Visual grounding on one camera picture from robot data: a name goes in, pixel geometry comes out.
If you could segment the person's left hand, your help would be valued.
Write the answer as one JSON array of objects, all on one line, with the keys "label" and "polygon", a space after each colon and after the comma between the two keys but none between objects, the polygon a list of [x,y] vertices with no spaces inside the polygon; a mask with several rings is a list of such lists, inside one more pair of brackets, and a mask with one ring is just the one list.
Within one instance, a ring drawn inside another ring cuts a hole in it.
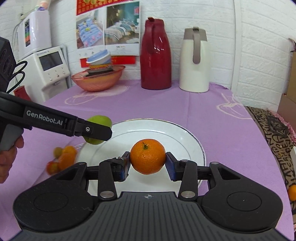
[{"label": "person's left hand", "polygon": [[0,184],[3,184],[8,176],[9,171],[13,166],[13,162],[16,159],[18,149],[23,148],[24,141],[23,136],[20,136],[14,145],[8,151],[1,151],[0,154]]}]

